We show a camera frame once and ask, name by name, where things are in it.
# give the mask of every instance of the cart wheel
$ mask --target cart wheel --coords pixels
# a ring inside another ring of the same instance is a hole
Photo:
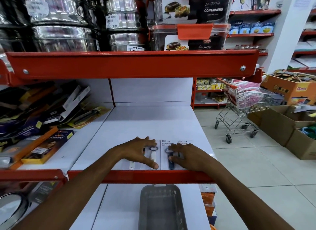
[[[252,132],[252,133],[250,134],[250,137],[251,137],[251,138],[254,138],[254,137],[256,136],[257,132],[258,132],[258,131]]]
[[[248,128],[248,126],[249,126],[249,123],[246,122],[244,125],[242,125],[241,129],[242,129],[242,130],[245,130],[245,129]]]
[[[232,143],[232,138],[229,135],[226,135],[226,142],[231,144]]]

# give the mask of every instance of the white shelf panel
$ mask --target white shelf panel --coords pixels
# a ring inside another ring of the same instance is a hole
[[[110,113],[107,112],[82,129],[74,129],[75,134],[46,163],[23,164],[18,170],[61,169],[66,175]]]
[[[108,149],[136,136],[157,140],[192,140],[211,156],[214,152],[191,107],[115,107],[71,170],[84,170]],[[113,170],[121,170],[125,159]]]
[[[140,192],[148,184],[109,184],[92,230],[137,230]],[[176,184],[188,230],[210,230],[198,184]]]
[[[69,230],[91,230],[107,184],[100,184]]]

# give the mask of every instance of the barcode sticker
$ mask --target barcode sticker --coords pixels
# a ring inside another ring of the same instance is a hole
[[[141,52],[141,51],[145,51],[145,48],[127,45],[127,51],[128,52]]]
[[[42,154],[44,152],[47,151],[47,148],[43,148],[43,147],[37,147],[34,150],[32,150],[32,153],[38,153],[38,154]]]
[[[48,3],[45,0],[26,0],[25,4],[31,17],[46,17],[49,14]]]
[[[106,28],[118,28],[119,16],[117,14],[110,14],[105,17],[105,22]]]
[[[100,45],[99,45],[99,41],[98,40],[95,40],[95,42],[97,43],[97,50],[100,51]]]

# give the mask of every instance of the hand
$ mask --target hand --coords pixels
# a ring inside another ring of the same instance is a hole
[[[116,149],[115,151],[119,151],[122,159],[124,158],[131,162],[143,163],[153,169],[158,169],[158,164],[145,157],[143,153],[145,147],[155,147],[156,145],[157,143],[155,139],[149,140],[149,137],[144,139],[136,137],[126,143],[114,147],[114,149]]]
[[[169,160],[179,164],[181,167],[184,167],[187,170],[205,172],[206,168],[210,164],[217,162],[215,158],[211,157],[202,149],[194,146],[191,143],[186,145],[182,145],[180,143],[171,144],[169,149],[174,152],[181,152],[183,154],[184,159],[173,156],[169,157]]]

